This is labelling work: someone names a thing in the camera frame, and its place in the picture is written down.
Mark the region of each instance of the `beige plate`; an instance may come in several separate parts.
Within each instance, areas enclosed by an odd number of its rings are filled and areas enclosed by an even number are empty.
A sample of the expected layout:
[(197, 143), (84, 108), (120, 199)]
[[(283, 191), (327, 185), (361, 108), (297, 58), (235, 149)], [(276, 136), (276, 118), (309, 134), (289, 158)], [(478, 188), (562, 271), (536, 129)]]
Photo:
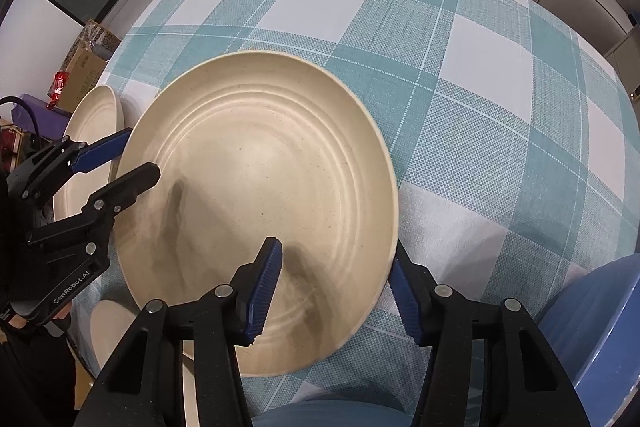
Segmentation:
[[(114, 301), (105, 300), (96, 304), (91, 313), (91, 342), (94, 344), (95, 358), (100, 369), (104, 367), (135, 318), (133, 313)], [(187, 427), (198, 427), (195, 379), (192, 371), (185, 365), (182, 366), (182, 388)]]
[[(122, 106), (109, 86), (94, 87), (79, 103), (65, 134), (75, 142), (92, 144), (124, 127)], [(79, 214), (86, 200), (114, 179), (117, 160), (105, 163), (87, 174), (78, 172), (53, 196), (56, 220)]]
[(236, 349), (241, 374), (309, 366), (363, 324), (396, 249), (398, 192), (380, 131), (340, 80), (272, 52), (208, 60), (147, 109), (118, 176), (148, 161), (158, 185), (114, 227), (139, 306), (198, 299), (273, 235), (282, 272), (263, 334)]

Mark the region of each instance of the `red package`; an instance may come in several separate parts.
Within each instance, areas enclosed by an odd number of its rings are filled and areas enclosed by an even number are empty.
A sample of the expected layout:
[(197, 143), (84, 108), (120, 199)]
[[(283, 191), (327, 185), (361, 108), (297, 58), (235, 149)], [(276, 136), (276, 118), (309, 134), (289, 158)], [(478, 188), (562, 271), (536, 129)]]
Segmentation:
[(60, 95), (62, 94), (62, 88), (65, 87), (68, 78), (69, 74), (66, 71), (59, 71), (53, 77), (52, 89), (49, 91), (49, 98), (51, 100), (47, 102), (47, 109), (53, 109), (56, 107), (58, 100), (60, 100)]

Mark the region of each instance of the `blue chair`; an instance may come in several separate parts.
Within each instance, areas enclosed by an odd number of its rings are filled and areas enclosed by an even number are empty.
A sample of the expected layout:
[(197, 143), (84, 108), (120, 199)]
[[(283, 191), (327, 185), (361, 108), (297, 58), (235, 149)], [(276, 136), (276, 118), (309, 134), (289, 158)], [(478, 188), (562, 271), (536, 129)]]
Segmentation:
[(567, 286), (540, 320), (592, 427), (615, 420), (638, 387), (639, 279), (640, 253), (613, 261)]

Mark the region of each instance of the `blue gripper pad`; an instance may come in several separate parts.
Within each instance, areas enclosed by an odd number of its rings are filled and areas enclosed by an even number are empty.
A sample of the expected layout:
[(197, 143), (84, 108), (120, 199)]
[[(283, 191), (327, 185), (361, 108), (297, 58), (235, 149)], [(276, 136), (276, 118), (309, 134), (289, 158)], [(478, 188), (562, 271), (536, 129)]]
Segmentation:
[(407, 279), (398, 257), (394, 257), (389, 273), (389, 286), (396, 300), (404, 331), (413, 337), (416, 344), (422, 344), (422, 327), (420, 320), (420, 303)]
[(131, 127), (127, 127), (81, 149), (78, 152), (78, 156), (76, 156), (76, 160), (71, 165), (71, 172), (73, 174), (76, 174), (76, 172), (91, 172), (100, 165), (104, 165), (121, 156), (131, 131)]
[(248, 301), (247, 322), (242, 334), (249, 344), (252, 344), (255, 337), (262, 333), (281, 269), (282, 243), (276, 239), (271, 245), (271, 251)]

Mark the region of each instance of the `tablecloth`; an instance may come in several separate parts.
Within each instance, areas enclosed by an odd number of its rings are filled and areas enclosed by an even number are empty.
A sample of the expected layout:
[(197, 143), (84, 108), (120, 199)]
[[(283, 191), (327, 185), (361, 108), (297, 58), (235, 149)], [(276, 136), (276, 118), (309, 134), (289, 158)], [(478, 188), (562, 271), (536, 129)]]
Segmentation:
[[(536, 3), (154, 0), (100, 83), (133, 125), (184, 71), (249, 49), (306, 58), (364, 102), (393, 160), (401, 240), (467, 298), (515, 297), (536, 315), (568, 281), (633, 252), (640, 136), (628, 96), (602, 56)], [(74, 309), (94, 371), (91, 309), (101, 298), (135, 306), (110, 255)], [(252, 413), (327, 395), (411, 413), (428, 356), (405, 336), (387, 286), (335, 354), (243, 384)], [(470, 421), (480, 370), (479, 354)]]

